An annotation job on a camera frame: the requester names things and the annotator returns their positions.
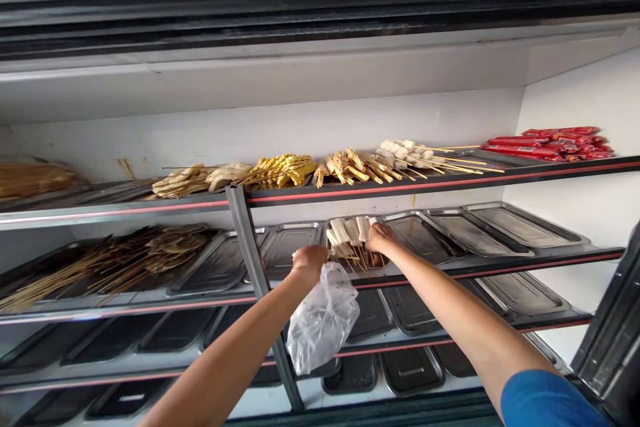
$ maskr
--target skewered food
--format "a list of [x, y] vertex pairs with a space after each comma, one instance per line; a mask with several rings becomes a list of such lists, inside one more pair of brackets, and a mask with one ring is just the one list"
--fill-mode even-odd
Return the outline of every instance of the skewered food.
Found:
[[144, 227], [131, 235], [102, 239], [72, 264], [39, 276], [0, 300], [0, 310], [21, 312], [54, 294], [82, 288], [79, 296], [106, 295], [101, 303], [126, 292], [139, 282], [159, 279], [165, 272], [185, 266], [207, 242], [204, 224]]

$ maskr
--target plastic wrap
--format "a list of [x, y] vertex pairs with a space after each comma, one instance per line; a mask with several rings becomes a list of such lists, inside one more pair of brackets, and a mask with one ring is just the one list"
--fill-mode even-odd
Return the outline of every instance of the plastic wrap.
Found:
[[306, 375], [338, 353], [360, 315], [357, 295], [340, 264], [322, 267], [320, 282], [291, 316], [287, 349], [296, 374]]

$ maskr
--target black trim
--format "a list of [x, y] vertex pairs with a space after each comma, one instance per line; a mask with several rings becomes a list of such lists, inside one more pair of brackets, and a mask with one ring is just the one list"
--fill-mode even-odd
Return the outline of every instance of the black trim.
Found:
[[48, 0], [0, 4], [0, 59], [538, 25], [640, 0]]

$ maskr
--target metal shelf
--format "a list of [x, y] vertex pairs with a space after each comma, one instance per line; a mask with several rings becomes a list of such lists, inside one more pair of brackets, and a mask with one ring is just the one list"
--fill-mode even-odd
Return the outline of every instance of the metal shelf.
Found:
[[[475, 155], [481, 155], [484, 158], [493, 160], [499, 158], [503, 161], [513, 161], [514, 158], [508, 157], [505, 159], [504, 155], [496, 156], [492, 152], [483, 151], [476, 151]], [[418, 178], [416, 181], [406, 179], [395, 181], [388, 185], [365, 182], [353, 187], [350, 185], [327, 184], [321, 189], [316, 188], [314, 185], [306, 185], [305, 187], [291, 187], [280, 190], [248, 191], [246, 196], [250, 207], [267, 207], [319, 201], [409, 195], [434, 191], [464, 190], [638, 170], [640, 170], [640, 155], [634, 155], [631, 157], [612, 157], [577, 163], [535, 162], [533, 165], [506, 169], [505, 173], [432, 175], [427, 179]], [[224, 192], [204, 193], [172, 200], [132, 201], [109, 205], [82, 205], [62, 209], [2, 212], [0, 213], [0, 230], [88, 224], [228, 209], [229, 200]]]

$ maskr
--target hand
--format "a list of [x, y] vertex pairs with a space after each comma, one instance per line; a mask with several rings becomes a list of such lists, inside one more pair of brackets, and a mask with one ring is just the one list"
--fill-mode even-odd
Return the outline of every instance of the hand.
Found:
[[373, 224], [369, 229], [369, 241], [367, 248], [372, 252], [385, 253], [390, 246], [398, 243], [395, 232], [385, 224]]
[[320, 280], [320, 270], [329, 257], [329, 250], [323, 246], [307, 246], [293, 255], [292, 274], [300, 275], [313, 288]]

